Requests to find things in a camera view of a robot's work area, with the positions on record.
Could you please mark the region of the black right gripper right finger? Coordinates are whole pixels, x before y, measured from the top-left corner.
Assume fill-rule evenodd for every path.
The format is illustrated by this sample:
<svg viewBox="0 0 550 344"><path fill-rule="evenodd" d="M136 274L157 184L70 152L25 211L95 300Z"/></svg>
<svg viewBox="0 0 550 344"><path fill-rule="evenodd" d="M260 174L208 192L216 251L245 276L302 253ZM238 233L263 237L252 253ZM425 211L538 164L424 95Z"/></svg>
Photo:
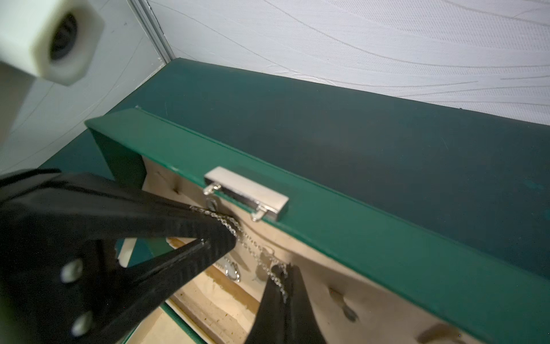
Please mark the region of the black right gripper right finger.
<svg viewBox="0 0 550 344"><path fill-rule="evenodd" d="M288 266L285 288L285 343L326 343L315 319L302 273L298 266Z"/></svg>

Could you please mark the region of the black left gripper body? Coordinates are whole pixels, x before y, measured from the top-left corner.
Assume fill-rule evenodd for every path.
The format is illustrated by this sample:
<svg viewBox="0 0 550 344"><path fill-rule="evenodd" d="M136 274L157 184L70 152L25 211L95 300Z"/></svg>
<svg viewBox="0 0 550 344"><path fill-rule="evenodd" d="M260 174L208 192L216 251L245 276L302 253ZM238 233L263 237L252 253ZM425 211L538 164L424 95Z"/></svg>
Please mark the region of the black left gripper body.
<svg viewBox="0 0 550 344"><path fill-rule="evenodd" d="M123 268L109 220L123 187L91 173L1 177L1 299L8 343L116 343Z"/></svg>

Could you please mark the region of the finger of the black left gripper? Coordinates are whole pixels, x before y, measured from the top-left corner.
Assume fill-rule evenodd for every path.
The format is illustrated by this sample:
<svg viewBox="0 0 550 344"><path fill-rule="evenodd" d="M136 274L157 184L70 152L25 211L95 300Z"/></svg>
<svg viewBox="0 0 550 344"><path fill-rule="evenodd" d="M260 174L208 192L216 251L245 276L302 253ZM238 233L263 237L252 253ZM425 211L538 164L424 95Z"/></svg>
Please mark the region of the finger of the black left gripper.
<svg viewBox="0 0 550 344"><path fill-rule="evenodd" d="M61 210L82 225L88 239L203 239L217 254L226 254L236 239L222 223L191 206L120 186L91 173L62 176L66 193Z"/></svg>
<svg viewBox="0 0 550 344"><path fill-rule="evenodd" d="M214 243L195 239L132 267L115 261L103 265L93 292L93 328L85 342L116 343L214 260Z"/></svg>

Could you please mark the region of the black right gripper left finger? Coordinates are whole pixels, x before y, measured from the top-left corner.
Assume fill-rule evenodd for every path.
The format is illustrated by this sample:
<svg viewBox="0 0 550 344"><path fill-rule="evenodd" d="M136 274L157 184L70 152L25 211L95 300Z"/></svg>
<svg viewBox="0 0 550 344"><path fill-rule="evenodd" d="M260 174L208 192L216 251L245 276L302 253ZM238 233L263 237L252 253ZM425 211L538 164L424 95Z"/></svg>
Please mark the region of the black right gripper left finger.
<svg viewBox="0 0 550 344"><path fill-rule="evenodd" d="M285 340L284 327L283 292L273 279L269 279L254 324L245 343L283 343Z"/></svg>

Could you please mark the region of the green jewelry box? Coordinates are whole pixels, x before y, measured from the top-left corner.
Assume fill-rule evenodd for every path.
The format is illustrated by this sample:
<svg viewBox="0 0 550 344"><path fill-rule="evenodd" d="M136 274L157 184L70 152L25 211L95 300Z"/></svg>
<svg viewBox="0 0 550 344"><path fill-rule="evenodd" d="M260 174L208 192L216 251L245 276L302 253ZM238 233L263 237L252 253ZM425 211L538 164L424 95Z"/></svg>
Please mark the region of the green jewelry box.
<svg viewBox="0 0 550 344"><path fill-rule="evenodd" d="M549 342L549 127L185 59L44 166L142 157L289 198L277 229L485 343Z"/></svg>

